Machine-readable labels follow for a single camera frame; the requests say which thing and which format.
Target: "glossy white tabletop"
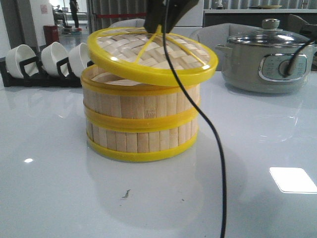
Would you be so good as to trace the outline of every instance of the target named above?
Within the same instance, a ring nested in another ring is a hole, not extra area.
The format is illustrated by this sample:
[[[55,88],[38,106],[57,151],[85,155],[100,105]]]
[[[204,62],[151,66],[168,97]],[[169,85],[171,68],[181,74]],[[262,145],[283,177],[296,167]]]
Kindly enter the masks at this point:
[[[220,158],[201,118],[183,154],[123,163],[88,147],[82,89],[0,85],[1,238],[219,237]],[[217,72],[201,95],[224,146],[226,237],[317,237],[317,194],[282,192],[269,171],[302,168],[317,183],[317,74],[265,95]]]

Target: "red trash bin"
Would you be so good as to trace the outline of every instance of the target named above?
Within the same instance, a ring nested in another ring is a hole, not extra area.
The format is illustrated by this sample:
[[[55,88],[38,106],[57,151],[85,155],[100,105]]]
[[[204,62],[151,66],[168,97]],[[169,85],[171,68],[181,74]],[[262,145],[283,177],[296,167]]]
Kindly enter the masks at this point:
[[[43,29],[45,35],[45,42],[47,46],[53,43],[54,41],[59,42],[57,26],[45,25],[43,26]]]

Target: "glass lid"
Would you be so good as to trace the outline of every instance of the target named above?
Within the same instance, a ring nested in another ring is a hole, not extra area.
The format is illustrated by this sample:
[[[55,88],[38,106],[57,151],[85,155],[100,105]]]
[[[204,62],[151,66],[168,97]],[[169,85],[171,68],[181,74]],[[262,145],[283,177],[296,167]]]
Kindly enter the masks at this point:
[[[228,42],[271,47],[300,47],[309,39],[295,32],[278,29],[278,19],[265,19],[262,28],[239,33],[228,38]]]
[[[208,80],[218,64],[208,47],[184,36],[166,35],[167,51],[180,80],[192,85]],[[134,81],[178,86],[165,58],[160,26],[150,34],[142,28],[107,28],[88,38],[92,61],[117,76]]]

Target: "control panel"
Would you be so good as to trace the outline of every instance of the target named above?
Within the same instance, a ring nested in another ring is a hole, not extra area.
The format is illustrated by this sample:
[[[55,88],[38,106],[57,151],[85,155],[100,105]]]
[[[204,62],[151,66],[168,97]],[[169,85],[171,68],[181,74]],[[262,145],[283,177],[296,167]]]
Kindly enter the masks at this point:
[[[291,75],[284,77],[284,72],[294,54],[271,54],[261,60],[259,76],[267,81],[289,82],[302,78],[306,72],[307,57],[304,54],[296,56]]]

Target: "yellow band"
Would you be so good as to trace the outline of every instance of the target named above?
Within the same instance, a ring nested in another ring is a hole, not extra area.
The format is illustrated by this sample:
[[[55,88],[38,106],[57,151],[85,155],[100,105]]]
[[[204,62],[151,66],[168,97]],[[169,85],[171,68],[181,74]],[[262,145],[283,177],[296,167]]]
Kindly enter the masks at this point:
[[[155,160],[167,159],[184,152],[196,142],[197,134],[198,133],[196,132],[196,134],[191,139],[189,139],[185,143],[175,148],[157,151],[157,152],[148,152],[148,153],[127,153],[127,152],[109,150],[93,142],[90,137],[87,136],[87,138],[88,138],[88,143],[91,145],[91,147],[94,150],[96,150],[100,154],[105,155],[107,157],[111,157],[121,161],[128,161],[128,162],[150,162]]]
[[[197,117],[195,108],[174,115],[152,119],[126,119],[97,113],[85,105],[87,120],[96,126],[120,132],[154,132],[184,125]]]
[[[157,86],[150,84],[138,85],[137,87],[131,86],[120,86],[112,85],[107,83],[100,83],[91,80],[90,72],[94,70],[97,65],[92,65],[86,68],[81,75],[81,84],[83,88],[89,90],[111,94],[111,95],[121,95],[121,96],[148,96],[148,95],[164,95],[181,92],[180,87],[170,87],[170,86]],[[186,86],[186,90],[196,87],[197,84]]]

